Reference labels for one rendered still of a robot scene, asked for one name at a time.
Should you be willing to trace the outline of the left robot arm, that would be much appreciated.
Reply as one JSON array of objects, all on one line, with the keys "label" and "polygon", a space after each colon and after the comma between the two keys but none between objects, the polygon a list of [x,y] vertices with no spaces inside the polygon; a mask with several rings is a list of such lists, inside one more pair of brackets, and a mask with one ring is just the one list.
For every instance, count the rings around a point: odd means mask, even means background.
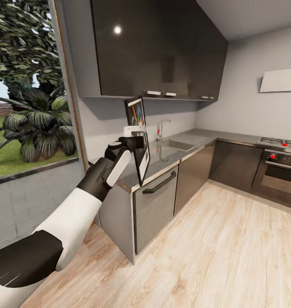
[{"label": "left robot arm", "polygon": [[125,127],[125,137],[109,144],[105,156],[86,170],[86,176],[66,200],[26,238],[0,250],[0,308],[20,308],[54,271],[76,256],[97,212],[131,160],[144,148],[147,127]]}]

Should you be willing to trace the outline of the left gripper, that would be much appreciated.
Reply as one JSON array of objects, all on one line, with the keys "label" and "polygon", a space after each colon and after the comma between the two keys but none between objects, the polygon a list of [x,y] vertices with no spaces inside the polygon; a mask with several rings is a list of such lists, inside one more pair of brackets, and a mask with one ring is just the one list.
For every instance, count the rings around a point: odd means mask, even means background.
[{"label": "left gripper", "polygon": [[134,149],[144,148],[144,137],[143,136],[134,136],[134,137],[120,137],[119,141],[128,140],[132,143]]}]

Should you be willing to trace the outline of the poster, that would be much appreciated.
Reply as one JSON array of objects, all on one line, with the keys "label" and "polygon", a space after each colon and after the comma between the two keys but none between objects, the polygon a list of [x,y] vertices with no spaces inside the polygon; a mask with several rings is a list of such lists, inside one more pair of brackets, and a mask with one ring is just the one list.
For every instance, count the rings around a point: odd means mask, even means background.
[{"label": "poster", "polygon": [[[127,99],[124,101],[124,104],[125,104],[128,126],[134,126],[134,125],[146,126],[142,95]],[[140,133],[133,133],[133,136],[144,137],[144,148],[133,150],[139,184],[140,187],[142,187],[150,163],[150,151],[149,151],[147,131]]]}]

